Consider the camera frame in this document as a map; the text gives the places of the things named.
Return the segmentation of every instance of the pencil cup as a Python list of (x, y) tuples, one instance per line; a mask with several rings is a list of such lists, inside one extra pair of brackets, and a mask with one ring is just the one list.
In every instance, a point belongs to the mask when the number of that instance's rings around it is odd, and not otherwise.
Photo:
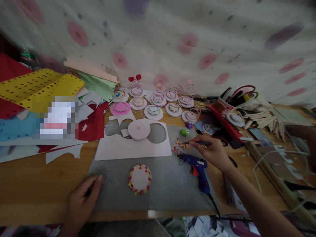
[(220, 115), (225, 115), (225, 114), (228, 114), (228, 113), (234, 111), (235, 109), (238, 109), (238, 108), (226, 103), (225, 101), (223, 101), (223, 99), (221, 97), (217, 98), (217, 100), (213, 104), (213, 107), (215, 108), (215, 110), (217, 112), (219, 112)]

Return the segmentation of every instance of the yellow foam sheet with holes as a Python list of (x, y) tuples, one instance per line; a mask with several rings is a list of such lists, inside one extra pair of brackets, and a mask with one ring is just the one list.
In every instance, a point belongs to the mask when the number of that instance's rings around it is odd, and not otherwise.
[(84, 81), (71, 74), (62, 74), (44, 68), (23, 76), (1, 82), (0, 98), (35, 111), (32, 107), (34, 96), (74, 96), (84, 85)]

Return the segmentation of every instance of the gray cutting mat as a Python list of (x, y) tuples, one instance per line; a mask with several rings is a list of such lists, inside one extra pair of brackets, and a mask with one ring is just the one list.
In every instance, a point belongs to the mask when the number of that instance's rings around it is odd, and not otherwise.
[[(109, 121), (105, 133), (121, 134), (122, 129), (127, 129), (129, 123)], [(196, 136), (195, 130), (190, 129), (188, 137), (182, 137), (180, 130), (183, 127), (167, 126), (170, 146), (180, 139), (181, 142), (189, 141)], [(161, 142), (165, 139), (165, 129), (161, 125), (152, 124), (148, 139), (151, 142)], [(200, 153), (193, 147), (186, 149), (186, 154), (201, 158)], [(93, 160), (88, 174), (102, 174), (105, 179), (96, 209), (105, 210), (214, 210), (210, 198), (198, 188), (197, 176), (190, 174), (191, 166), (187, 163), (179, 165), (179, 158), (174, 154), (164, 157), (133, 158), (120, 160)], [(150, 190), (143, 195), (135, 196), (128, 186), (129, 173), (135, 165), (145, 164), (152, 175)], [(211, 186), (211, 195), (215, 198)]]

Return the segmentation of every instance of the white fabric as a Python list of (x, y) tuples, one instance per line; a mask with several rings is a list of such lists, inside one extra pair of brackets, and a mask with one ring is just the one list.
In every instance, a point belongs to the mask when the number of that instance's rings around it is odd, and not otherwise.
[(252, 84), (274, 103), (315, 104), (312, 2), (1, 1), (0, 28), (57, 71), (71, 57), (125, 87), (141, 74), (147, 90), (193, 80), (197, 94), (220, 95)]

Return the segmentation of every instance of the blue glue gun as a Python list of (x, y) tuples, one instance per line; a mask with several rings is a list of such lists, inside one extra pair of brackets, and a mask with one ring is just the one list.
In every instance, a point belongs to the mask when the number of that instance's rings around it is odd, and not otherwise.
[(204, 172), (204, 169), (207, 168), (207, 162), (204, 159), (199, 159), (196, 156), (190, 155), (176, 155), (181, 158), (184, 162), (190, 164), (193, 167), (193, 174), (198, 177), (198, 185), (201, 192), (209, 194), (210, 186), (208, 185), (208, 181)]

